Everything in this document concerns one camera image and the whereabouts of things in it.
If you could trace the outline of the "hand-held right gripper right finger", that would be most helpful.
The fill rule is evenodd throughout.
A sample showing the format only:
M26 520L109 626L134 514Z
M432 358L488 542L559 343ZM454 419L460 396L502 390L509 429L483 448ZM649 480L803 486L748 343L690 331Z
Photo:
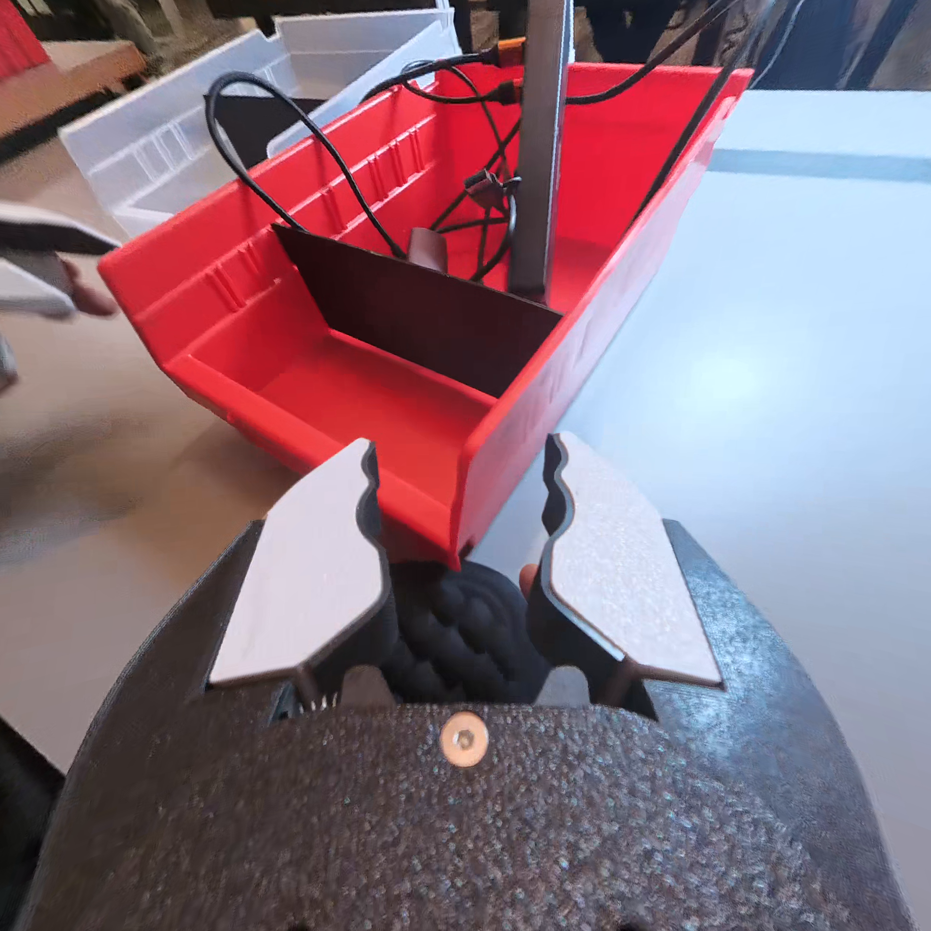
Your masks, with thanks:
M587 443L546 438L547 538L530 587L530 640L590 689L667 681L723 689L724 676L657 509Z

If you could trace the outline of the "red plastic bin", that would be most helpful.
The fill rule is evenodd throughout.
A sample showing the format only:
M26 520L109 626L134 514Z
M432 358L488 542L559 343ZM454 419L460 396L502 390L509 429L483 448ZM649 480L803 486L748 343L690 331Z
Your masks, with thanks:
M567 108L545 304L562 320L498 399L332 331L273 211L236 180L105 256L99 273L158 367L290 469L372 440L390 559L458 568L666 257L748 71L731 75L637 210L717 73L661 67L616 99ZM392 256L319 143L253 178L310 234ZM479 242L477 228L452 234L448 275L469 281Z

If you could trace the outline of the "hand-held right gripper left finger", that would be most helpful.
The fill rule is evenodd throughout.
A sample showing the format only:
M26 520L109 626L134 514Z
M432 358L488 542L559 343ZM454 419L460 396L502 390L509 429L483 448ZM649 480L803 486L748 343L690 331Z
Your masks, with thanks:
M267 513L209 672L212 688L339 688L399 638L375 443L350 442Z

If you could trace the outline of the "grey multi-port usb hub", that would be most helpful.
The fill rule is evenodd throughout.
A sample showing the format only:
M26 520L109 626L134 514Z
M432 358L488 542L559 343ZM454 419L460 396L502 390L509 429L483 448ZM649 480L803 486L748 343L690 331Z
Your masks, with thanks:
M543 305L552 279L573 21L570 1L528 3L507 288Z

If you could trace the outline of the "clear plastic bin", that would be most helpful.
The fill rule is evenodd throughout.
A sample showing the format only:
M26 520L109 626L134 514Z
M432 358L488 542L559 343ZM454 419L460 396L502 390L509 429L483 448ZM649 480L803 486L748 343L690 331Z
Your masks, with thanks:
M325 127L413 64L461 53L447 2L412 9L275 17L59 131L101 207L133 238L233 179L204 119L209 86L251 72Z

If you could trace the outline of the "person's left hand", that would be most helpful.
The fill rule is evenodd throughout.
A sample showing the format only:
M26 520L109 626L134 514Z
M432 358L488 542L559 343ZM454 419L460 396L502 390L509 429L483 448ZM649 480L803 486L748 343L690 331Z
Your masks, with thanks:
M121 313L109 291L89 284L80 268L71 260L61 258L61 262L69 280L72 302L79 313L99 319L111 319Z

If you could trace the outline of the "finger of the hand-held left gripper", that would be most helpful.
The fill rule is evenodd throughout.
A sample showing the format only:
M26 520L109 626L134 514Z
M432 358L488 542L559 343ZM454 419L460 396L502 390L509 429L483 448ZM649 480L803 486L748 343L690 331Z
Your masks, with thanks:
M3 254L1 311L52 320L76 316L74 284L64 259L57 254Z
M1 249L100 257L121 243L63 214L1 202Z

